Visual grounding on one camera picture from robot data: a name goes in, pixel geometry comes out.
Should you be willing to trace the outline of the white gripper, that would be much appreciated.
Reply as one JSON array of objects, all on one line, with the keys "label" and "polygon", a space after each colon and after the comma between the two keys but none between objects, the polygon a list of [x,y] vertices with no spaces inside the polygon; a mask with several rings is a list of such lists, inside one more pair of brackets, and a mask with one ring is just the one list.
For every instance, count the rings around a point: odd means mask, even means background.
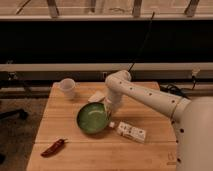
[{"label": "white gripper", "polygon": [[107,94],[104,99],[104,108],[108,116],[116,113],[121,106],[121,98],[117,98],[114,95]]}]

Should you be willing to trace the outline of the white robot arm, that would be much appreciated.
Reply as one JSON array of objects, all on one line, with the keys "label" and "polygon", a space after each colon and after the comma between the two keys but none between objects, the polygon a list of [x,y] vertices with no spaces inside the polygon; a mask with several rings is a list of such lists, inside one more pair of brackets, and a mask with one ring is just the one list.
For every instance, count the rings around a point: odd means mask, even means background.
[{"label": "white robot arm", "polygon": [[139,86],[126,70],[105,79],[105,104],[114,113],[126,95],[168,117],[177,138],[176,171],[213,171],[213,97],[187,99]]}]

